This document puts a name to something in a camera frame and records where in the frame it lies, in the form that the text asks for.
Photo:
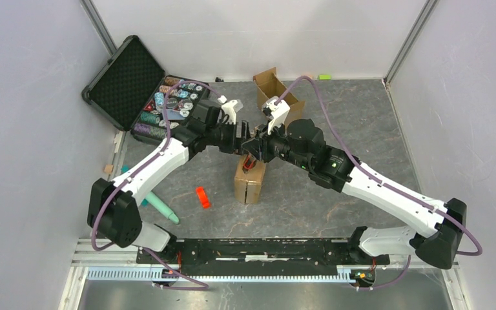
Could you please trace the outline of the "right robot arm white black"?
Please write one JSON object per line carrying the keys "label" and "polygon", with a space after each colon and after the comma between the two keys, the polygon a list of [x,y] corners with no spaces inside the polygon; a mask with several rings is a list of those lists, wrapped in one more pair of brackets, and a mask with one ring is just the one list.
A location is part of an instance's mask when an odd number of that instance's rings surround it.
{"label": "right robot arm white black", "polygon": [[451,269],[464,234],[467,205],[456,198],[447,202],[412,191],[373,170],[358,158],[328,145],[322,130],[310,119],[288,127],[256,134],[242,143],[242,150],[265,163],[274,158],[307,171],[309,178],[364,200],[401,220],[403,227],[358,227],[347,246],[352,262],[362,264],[372,256],[415,255],[423,262]]}

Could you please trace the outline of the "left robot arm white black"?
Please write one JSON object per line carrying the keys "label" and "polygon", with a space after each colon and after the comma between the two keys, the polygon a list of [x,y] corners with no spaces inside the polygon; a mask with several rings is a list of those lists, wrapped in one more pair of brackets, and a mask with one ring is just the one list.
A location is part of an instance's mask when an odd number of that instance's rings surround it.
{"label": "left robot arm white black", "polygon": [[238,137],[249,134],[244,123],[237,132],[236,114],[243,107],[234,99],[223,105],[201,100],[178,126],[171,137],[164,138],[146,158],[111,181],[94,182],[87,216],[92,236],[101,234],[113,244],[152,249],[161,263],[169,263],[177,255],[177,246],[170,234],[156,224],[141,219],[139,205],[172,171],[181,167],[209,145],[218,146],[227,154],[237,154]]}

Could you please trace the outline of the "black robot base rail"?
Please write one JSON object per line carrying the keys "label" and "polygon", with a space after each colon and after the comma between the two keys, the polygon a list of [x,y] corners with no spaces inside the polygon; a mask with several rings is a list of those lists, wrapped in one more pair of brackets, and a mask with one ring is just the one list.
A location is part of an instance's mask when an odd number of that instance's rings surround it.
{"label": "black robot base rail", "polygon": [[345,238],[186,238],[158,256],[187,276],[331,276],[339,265],[387,265]]}

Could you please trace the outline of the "brown cardboard box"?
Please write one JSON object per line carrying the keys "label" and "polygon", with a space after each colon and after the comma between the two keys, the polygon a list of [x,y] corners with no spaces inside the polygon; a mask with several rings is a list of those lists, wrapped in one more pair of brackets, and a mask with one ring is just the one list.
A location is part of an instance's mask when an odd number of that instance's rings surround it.
{"label": "brown cardboard box", "polygon": [[244,171],[247,155],[240,158],[234,175],[234,196],[243,204],[255,204],[260,199],[266,164],[257,161],[253,167]]}

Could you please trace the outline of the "red black utility knife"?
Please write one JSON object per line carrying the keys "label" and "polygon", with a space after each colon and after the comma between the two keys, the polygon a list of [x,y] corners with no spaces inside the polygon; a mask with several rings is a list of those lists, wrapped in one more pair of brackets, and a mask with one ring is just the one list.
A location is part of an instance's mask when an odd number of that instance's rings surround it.
{"label": "red black utility knife", "polygon": [[257,160],[252,156],[246,156],[243,164],[242,164],[242,170],[244,173],[247,173],[250,171],[257,163]]}

